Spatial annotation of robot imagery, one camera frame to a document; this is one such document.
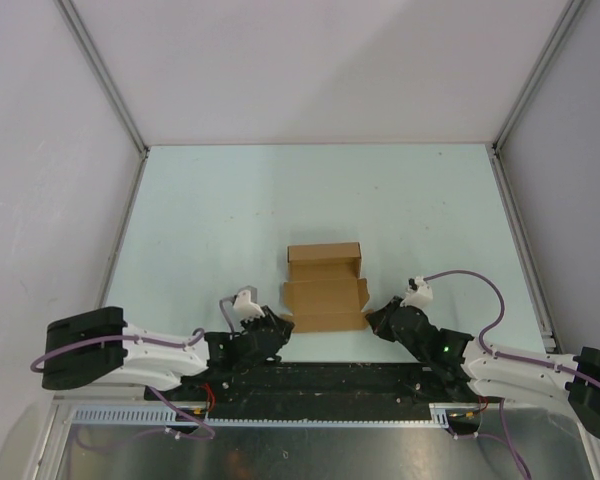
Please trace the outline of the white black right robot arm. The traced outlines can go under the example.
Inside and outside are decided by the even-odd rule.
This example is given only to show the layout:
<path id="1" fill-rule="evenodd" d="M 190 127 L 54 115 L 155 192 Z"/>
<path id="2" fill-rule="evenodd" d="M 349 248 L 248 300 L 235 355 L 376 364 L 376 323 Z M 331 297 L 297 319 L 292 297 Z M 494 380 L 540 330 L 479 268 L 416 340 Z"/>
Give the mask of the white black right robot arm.
<path id="1" fill-rule="evenodd" d="M 579 422 L 600 440 L 600 350 L 538 354 L 437 328 L 395 297 L 366 320 L 379 338 L 397 342 L 441 381 L 453 401 L 471 395 L 532 405 Z"/>

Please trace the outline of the brown cardboard box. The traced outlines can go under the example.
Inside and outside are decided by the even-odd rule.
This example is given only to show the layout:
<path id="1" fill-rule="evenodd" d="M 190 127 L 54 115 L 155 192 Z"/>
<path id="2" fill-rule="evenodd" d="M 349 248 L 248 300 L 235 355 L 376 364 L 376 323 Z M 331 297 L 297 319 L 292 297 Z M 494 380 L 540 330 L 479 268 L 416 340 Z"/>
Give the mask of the brown cardboard box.
<path id="1" fill-rule="evenodd" d="M 282 299 L 296 334 L 360 331 L 370 299 L 357 242 L 292 245 Z"/>

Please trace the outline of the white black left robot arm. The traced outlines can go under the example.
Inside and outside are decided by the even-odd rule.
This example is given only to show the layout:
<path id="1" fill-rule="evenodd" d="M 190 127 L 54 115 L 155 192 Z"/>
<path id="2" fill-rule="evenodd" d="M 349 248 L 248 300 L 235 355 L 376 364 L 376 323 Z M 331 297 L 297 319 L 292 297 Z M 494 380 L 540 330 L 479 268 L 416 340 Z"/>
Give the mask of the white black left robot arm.
<path id="1" fill-rule="evenodd" d="M 199 327 L 190 336 L 173 336 L 132 325 L 120 307 L 104 307 L 50 323 L 45 352 L 30 370 L 51 391 L 128 383 L 187 400 L 201 383 L 222 382 L 281 359 L 294 323 L 267 306 L 251 313 L 237 332 Z"/>

